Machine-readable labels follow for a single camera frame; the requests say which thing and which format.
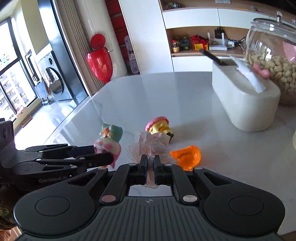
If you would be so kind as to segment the white oval tissue box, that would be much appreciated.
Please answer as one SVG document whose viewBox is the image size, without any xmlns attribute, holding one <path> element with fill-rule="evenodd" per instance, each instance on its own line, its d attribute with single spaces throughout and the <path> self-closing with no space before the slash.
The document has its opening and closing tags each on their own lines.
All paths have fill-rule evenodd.
<svg viewBox="0 0 296 241">
<path fill-rule="evenodd" d="M 265 90 L 258 93 L 250 81 L 237 71 L 233 60 L 226 59 L 224 62 L 226 66 L 213 62 L 212 87 L 232 124 L 245 132 L 269 128 L 280 100 L 278 86 L 259 76 Z"/>
</svg>

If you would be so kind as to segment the pink pig toy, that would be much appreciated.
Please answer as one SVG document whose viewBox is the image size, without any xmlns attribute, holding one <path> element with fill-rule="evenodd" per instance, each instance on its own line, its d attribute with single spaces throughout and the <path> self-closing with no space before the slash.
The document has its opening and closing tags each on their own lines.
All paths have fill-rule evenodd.
<svg viewBox="0 0 296 241">
<path fill-rule="evenodd" d="M 120 140 L 123 129 L 120 126 L 103 123 L 99 138 L 94 142 L 95 154 L 109 152 L 113 156 L 111 168 L 115 168 L 115 163 L 121 154 Z"/>
</svg>

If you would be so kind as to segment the orange plastic shell half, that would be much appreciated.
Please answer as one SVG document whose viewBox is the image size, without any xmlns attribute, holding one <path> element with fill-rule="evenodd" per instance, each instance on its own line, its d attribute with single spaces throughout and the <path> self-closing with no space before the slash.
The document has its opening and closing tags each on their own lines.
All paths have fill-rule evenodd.
<svg viewBox="0 0 296 241">
<path fill-rule="evenodd" d="M 185 171 L 192 171 L 201 162 L 202 154 L 197 146 L 188 146 L 184 149 L 171 151 L 170 155 L 177 160 L 177 165 Z"/>
</svg>

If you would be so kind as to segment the red yellow gift box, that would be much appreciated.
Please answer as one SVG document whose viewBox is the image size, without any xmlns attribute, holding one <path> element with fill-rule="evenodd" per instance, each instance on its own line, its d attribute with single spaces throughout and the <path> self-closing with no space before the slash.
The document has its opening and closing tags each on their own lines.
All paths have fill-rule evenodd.
<svg viewBox="0 0 296 241">
<path fill-rule="evenodd" d="M 199 51 L 201 49 L 203 50 L 209 50 L 209 39 L 208 38 L 203 38 L 199 35 L 194 35 L 191 37 L 191 44 L 192 44 L 192 49 L 195 51 Z"/>
</svg>

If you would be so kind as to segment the pink yellow cupcake toy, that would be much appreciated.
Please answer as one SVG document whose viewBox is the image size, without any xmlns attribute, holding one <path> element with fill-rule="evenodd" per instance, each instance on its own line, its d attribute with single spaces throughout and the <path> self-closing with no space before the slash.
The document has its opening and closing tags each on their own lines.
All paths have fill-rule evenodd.
<svg viewBox="0 0 296 241">
<path fill-rule="evenodd" d="M 165 116 L 158 116 L 150 120 L 145 126 L 145 131 L 151 134 L 163 133 L 169 136 L 170 140 L 174 136 L 173 131 L 169 127 L 169 120 Z"/>
</svg>

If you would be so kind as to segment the green toy truck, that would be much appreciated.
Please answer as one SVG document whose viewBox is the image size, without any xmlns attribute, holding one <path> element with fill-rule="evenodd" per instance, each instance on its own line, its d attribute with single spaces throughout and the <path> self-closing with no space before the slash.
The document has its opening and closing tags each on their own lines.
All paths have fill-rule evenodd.
<svg viewBox="0 0 296 241">
<path fill-rule="evenodd" d="M 179 39 L 179 48 L 180 50 L 189 50 L 190 49 L 190 40 L 188 36 L 184 36 Z"/>
</svg>

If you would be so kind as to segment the glass jar with nuts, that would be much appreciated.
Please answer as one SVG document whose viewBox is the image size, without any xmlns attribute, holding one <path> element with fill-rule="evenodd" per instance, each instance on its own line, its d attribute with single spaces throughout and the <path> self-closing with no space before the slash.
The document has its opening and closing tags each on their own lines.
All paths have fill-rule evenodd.
<svg viewBox="0 0 296 241">
<path fill-rule="evenodd" d="M 277 11 L 274 20 L 255 18 L 246 37 L 244 57 L 251 65 L 269 70 L 281 91 L 280 103 L 295 105 L 295 25 L 282 20 Z"/>
</svg>

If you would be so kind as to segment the washing machine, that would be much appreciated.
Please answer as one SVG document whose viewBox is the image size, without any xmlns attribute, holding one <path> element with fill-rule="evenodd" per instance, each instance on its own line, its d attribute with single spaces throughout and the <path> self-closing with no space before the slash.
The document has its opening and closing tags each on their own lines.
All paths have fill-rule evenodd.
<svg viewBox="0 0 296 241">
<path fill-rule="evenodd" d="M 54 100 L 62 101 L 73 99 L 72 92 L 68 89 L 68 85 L 60 70 L 54 51 L 50 51 L 46 54 L 38 64 L 41 68 L 43 80 L 50 93 L 53 95 Z"/>
</svg>

